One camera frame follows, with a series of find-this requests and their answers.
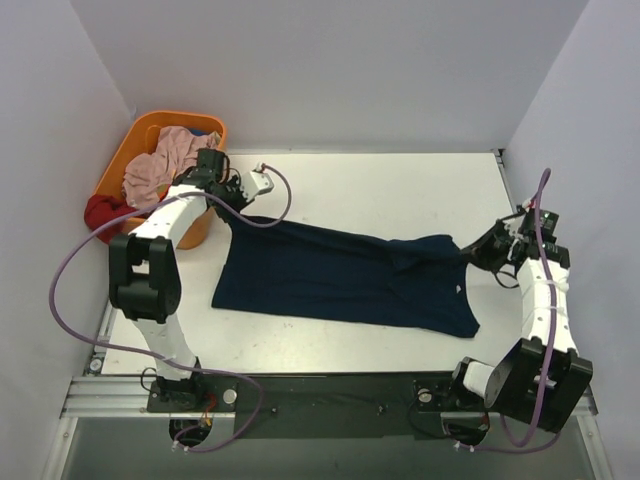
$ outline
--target cable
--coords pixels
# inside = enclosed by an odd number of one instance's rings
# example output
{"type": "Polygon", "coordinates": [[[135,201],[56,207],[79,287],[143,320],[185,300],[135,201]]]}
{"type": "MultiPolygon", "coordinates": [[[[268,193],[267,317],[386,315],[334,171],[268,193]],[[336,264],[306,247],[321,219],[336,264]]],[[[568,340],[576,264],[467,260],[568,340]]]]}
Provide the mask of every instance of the cable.
{"type": "Polygon", "coordinates": [[[237,168],[233,168],[233,167],[229,167],[229,170],[233,170],[234,172],[236,172],[236,175],[238,176],[238,185],[242,184],[242,175],[240,175],[240,172],[238,171],[237,168]]]}
{"type": "Polygon", "coordinates": [[[496,282],[498,282],[498,285],[500,285],[502,288],[506,288],[509,290],[512,290],[514,288],[518,288],[520,285],[518,284],[518,277],[516,277],[513,273],[511,272],[507,272],[506,270],[499,270],[497,272],[493,272],[493,278],[496,279],[496,282]],[[498,274],[502,274],[502,275],[506,275],[509,278],[512,278],[513,280],[516,281],[516,283],[514,285],[505,285],[502,280],[500,280],[500,277],[498,277],[498,274]]]}
{"type": "Polygon", "coordinates": [[[547,443],[543,443],[542,445],[537,447],[520,448],[518,450],[509,450],[507,448],[500,448],[500,447],[486,447],[484,445],[478,445],[478,446],[472,447],[471,445],[465,445],[464,443],[460,443],[460,442],[456,443],[455,447],[462,447],[465,450],[469,450],[471,452],[505,453],[507,455],[528,455],[530,453],[542,452],[547,448],[553,447],[558,440],[560,440],[560,432],[556,433],[553,436],[553,438],[549,440],[547,443]]]}
{"type": "Polygon", "coordinates": [[[425,435],[429,438],[433,438],[435,440],[446,440],[447,438],[453,438],[449,434],[438,435],[432,432],[428,432],[414,423],[413,418],[411,418],[411,411],[413,410],[413,407],[416,405],[417,401],[418,401],[418,396],[416,396],[413,399],[413,401],[409,404],[409,408],[407,408],[407,422],[409,423],[409,426],[416,432],[421,433],[422,435],[425,435]]]}
{"type": "Polygon", "coordinates": [[[205,408],[205,410],[204,410],[204,412],[202,414],[202,419],[204,419],[206,424],[210,427],[211,426],[211,420],[209,419],[209,412],[211,411],[211,409],[213,409],[216,406],[216,404],[218,403],[218,400],[216,399],[216,396],[213,395],[213,394],[209,395],[209,398],[211,399],[211,402],[209,403],[207,408],[205,408]]]}
{"type": "Polygon", "coordinates": [[[144,372],[146,372],[147,370],[153,370],[155,372],[154,377],[158,376],[158,371],[153,368],[153,367],[146,367],[144,370],[142,370],[142,373],[140,374],[140,386],[142,387],[143,390],[146,390],[147,392],[151,393],[151,389],[147,388],[144,386],[144,372]]]}
{"type": "MultiPolygon", "coordinates": [[[[182,445],[182,448],[183,448],[183,450],[185,452],[193,452],[193,453],[207,453],[207,452],[210,452],[210,451],[212,452],[213,450],[204,451],[205,449],[202,449],[202,448],[198,448],[197,450],[194,450],[194,448],[197,448],[197,447],[189,447],[189,446],[185,445],[184,443],[180,443],[180,439],[182,438],[183,435],[185,435],[187,432],[190,432],[191,430],[196,430],[196,429],[200,429],[200,428],[202,428],[202,426],[200,426],[200,424],[198,422],[198,425],[191,425],[189,427],[185,427],[182,430],[180,430],[178,433],[176,433],[173,436],[173,446],[171,447],[171,449],[175,450],[178,447],[178,444],[180,444],[180,445],[182,445]]],[[[228,445],[229,443],[231,443],[231,442],[227,442],[227,443],[222,442],[222,444],[221,444],[222,446],[216,448],[216,450],[219,450],[220,448],[228,445]]]]}
{"type": "Polygon", "coordinates": [[[506,419],[504,415],[500,415],[500,421],[502,423],[502,427],[504,428],[504,433],[509,438],[509,441],[516,447],[524,447],[529,444],[533,435],[535,434],[536,429],[538,428],[538,422],[540,421],[540,415],[542,414],[542,405],[544,403],[544,393],[547,388],[547,378],[549,377],[549,367],[551,366],[551,357],[553,355],[553,344],[556,339],[556,327],[558,323],[558,292],[556,290],[556,286],[553,283],[553,275],[551,274],[551,267],[549,266],[549,260],[547,259],[547,254],[544,250],[544,241],[542,239],[542,225],[540,224],[540,205],[542,203],[542,191],[544,190],[545,185],[549,181],[549,177],[551,176],[551,169],[546,168],[542,173],[542,177],[540,178],[540,184],[538,185],[538,191],[534,196],[534,226],[536,233],[536,242],[538,243],[538,253],[540,254],[540,261],[542,262],[542,268],[544,270],[544,275],[549,282],[549,297],[551,303],[551,322],[549,325],[549,339],[547,340],[547,347],[544,351],[544,358],[542,360],[542,368],[540,369],[540,381],[538,383],[538,391],[536,393],[536,403],[533,409],[533,415],[531,417],[531,423],[522,440],[516,439],[509,427],[507,426],[506,419]]]}
{"type": "Polygon", "coordinates": [[[498,222],[506,222],[507,220],[513,220],[514,218],[522,217],[527,213],[527,211],[519,207],[516,213],[512,213],[511,215],[507,215],[506,217],[502,217],[498,219],[498,222]]]}
{"type": "Polygon", "coordinates": [[[69,265],[69,263],[71,262],[73,257],[75,257],[77,255],[77,253],[82,249],[82,247],[84,247],[92,239],[97,237],[100,233],[104,232],[108,228],[113,227],[114,225],[117,225],[118,223],[123,222],[124,220],[126,220],[128,218],[132,218],[132,217],[135,217],[135,216],[139,216],[139,215],[143,215],[143,214],[149,213],[149,212],[155,210],[158,207],[162,207],[164,205],[168,205],[168,204],[173,203],[173,202],[175,202],[177,200],[180,200],[182,198],[187,198],[187,197],[205,197],[205,198],[217,203],[218,205],[220,205],[222,208],[227,210],[230,214],[234,215],[235,217],[237,217],[241,221],[247,223],[248,225],[256,227],[256,228],[269,228],[269,227],[273,227],[274,225],[277,225],[278,223],[280,223],[284,219],[284,217],[289,212],[289,209],[291,208],[291,197],[292,197],[291,186],[289,185],[289,182],[284,177],[284,175],[282,175],[282,173],[280,173],[275,168],[270,167],[268,165],[263,165],[263,168],[266,169],[266,170],[271,170],[278,177],[280,177],[280,179],[283,181],[283,183],[284,183],[284,185],[285,185],[285,187],[287,189],[287,205],[286,205],[282,215],[280,215],[280,217],[278,217],[276,220],[274,220],[272,222],[269,222],[269,223],[256,223],[256,222],[253,222],[253,221],[245,218],[243,215],[239,214],[238,212],[236,212],[229,204],[227,204],[224,200],[220,199],[219,197],[217,197],[215,195],[212,195],[212,194],[206,193],[206,192],[185,192],[185,193],[182,193],[182,194],[174,196],[174,197],[166,198],[166,199],[164,199],[163,201],[161,201],[160,203],[158,203],[156,205],[152,205],[152,206],[149,206],[147,208],[143,208],[141,210],[137,210],[135,212],[128,213],[126,215],[122,215],[121,217],[118,217],[118,218],[115,218],[113,220],[110,220],[109,222],[107,222],[104,225],[102,225],[102,226],[98,227],[97,229],[95,229],[84,240],[79,242],[71,250],[71,252],[69,252],[69,254],[62,260],[62,262],[60,263],[60,265],[56,269],[56,271],[55,271],[55,273],[53,275],[53,279],[51,280],[51,285],[49,286],[49,309],[51,310],[51,315],[53,315],[53,318],[56,321],[56,323],[58,324],[58,326],[60,326],[60,328],[62,328],[62,330],[64,330],[67,334],[69,334],[70,336],[72,336],[76,340],[80,340],[81,342],[88,343],[88,344],[94,345],[96,347],[111,348],[111,349],[114,349],[114,350],[121,350],[123,352],[139,353],[141,355],[146,355],[148,357],[152,357],[152,358],[155,358],[156,360],[164,362],[165,364],[169,365],[170,367],[178,368],[180,370],[185,370],[185,371],[188,371],[188,372],[199,372],[199,373],[210,374],[210,375],[222,375],[222,376],[238,378],[240,380],[243,380],[243,381],[251,384],[252,386],[254,386],[258,390],[258,402],[256,404],[256,407],[254,408],[253,412],[251,413],[251,415],[249,416],[247,421],[230,438],[228,438],[227,440],[225,440],[223,442],[220,442],[217,445],[214,445],[214,446],[208,447],[208,448],[202,448],[202,449],[189,448],[188,450],[190,452],[193,452],[193,453],[207,453],[207,452],[214,452],[216,450],[220,450],[221,448],[224,448],[225,446],[229,445],[231,442],[236,440],[238,437],[240,437],[249,428],[249,426],[253,423],[253,421],[257,417],[258,413],[260,412],[260,409],[262,408],[262,404],[264,402],[264,389],[262,388],[262,386],[258,382],[256,382],[253,378],[251,378],[251,377],[249,377],[247,375],[243,375],[241,373],[228,372],[228,371],[225,371],[225,370],[214,370],[214,369],[209,369],[209,368],[195,368],[195,367],[189,367],[188,365],[180,365],[179,363],[176,363],[173,360],[171,360],[169,358],[165,358],[162,355],[160,355],[159,353],[152,352],[150,350],[145,350],[145,349],[136,348],[136,347],[128,347],[128,346],[125,346],[125,345],[115,345],[115,344],[111,344],[109,342],[104,342],[102,340],[96,340],[94,338],[91,338],[91,337],[88,337],[86,335],[83,335],[83,334],[81,334],[79,332],[76,332],[73,328],[71,328],[63,320],[62,316],[60,315],[60,312],[58,311],[58,306],[56,305],[56,289],[58,287],[58,282],[60,281],[60,277],[62,276],[62,273],[65,271],[65,269],[67,268],[67,266],[69,265]]]}

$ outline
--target red cloth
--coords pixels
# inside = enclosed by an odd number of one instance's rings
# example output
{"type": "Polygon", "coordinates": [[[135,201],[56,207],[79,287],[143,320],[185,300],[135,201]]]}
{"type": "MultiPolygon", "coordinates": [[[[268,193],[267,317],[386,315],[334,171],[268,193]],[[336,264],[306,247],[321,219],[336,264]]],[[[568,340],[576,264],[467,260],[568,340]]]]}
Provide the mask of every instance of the red cloth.
{"type": "MultiPolygon", "coordinates": [[[[136,209],[127,205],[124,200],[118,200],[110,195],[94,195],[87,202],[87,208],[84,209],[84,223],[91,230],[95,230],[109,220],[135,211],[136,209]]],[[[108,244],[115,235],[122,231],[122,226],[123,223],[119,223],[107,228],[98,235],[98,238],[108,244]]]]}

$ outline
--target clothing pile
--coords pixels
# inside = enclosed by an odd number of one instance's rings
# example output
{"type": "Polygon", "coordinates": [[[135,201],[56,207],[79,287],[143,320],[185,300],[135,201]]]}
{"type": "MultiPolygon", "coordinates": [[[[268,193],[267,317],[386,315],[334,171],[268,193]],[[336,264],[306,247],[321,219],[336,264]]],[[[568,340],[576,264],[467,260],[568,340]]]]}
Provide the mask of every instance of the clothing pile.
{"type": "MultiPolygon", "coordinates": [[[[220,142],[217,132],[205,134],[185,127],[164,127],[160,130],[154,153],[141,153],[125,169],[120,200],[109,195],[93,195],[87,202],[84,221],[95,230],[109,220],[160,202],[173,179],[194,167],[198,150],[215,148],[220,142]]],[[[98,235],[109,243],[122,230],[116,225],[98,235]]]]}

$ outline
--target screw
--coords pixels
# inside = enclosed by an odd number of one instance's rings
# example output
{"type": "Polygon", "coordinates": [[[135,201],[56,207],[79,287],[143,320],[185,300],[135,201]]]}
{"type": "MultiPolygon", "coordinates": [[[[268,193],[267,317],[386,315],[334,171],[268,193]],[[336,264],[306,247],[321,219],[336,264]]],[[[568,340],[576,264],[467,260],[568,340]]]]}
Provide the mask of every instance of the screw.
{"type": "Polygon", "coordinates": [[[433,395],[431,395],[431,392],[428,389],[421,388],[418,390],[418,400],[420,403],[429,403],[432,398],[433,395]]]}
{"type": "Polygon", "coordinates": [[[227,405],[233,405],[236,402],[236,398],[238,398],[238,394],[232,388],[225,390],[222,394],[222,399],[227,405]]]}
{"type": "Polygon", "coordinates": [[[93,360],[91,360],[91,363],[89,364],[89,370],[91,370],[91,372],[98,373],[101,369],[102,360],[100,358],[95,357],[93,360]]]}

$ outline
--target pink cloth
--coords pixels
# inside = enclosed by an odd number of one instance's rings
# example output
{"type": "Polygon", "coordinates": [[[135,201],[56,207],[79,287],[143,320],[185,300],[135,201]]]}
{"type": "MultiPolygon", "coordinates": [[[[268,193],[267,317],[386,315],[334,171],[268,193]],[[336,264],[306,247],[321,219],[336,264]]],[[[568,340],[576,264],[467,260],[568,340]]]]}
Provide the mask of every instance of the pink cloth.
{"type": "Polygon", "coordinates": [[[196,165],[198,150],[215,148],[220,135],[196,136],[184,127],[164,127],[152,154],[142,153],[129,162],[122,188],[127,205],[141,209],[160,201],[162,191],[187,168],[196,165]]]}

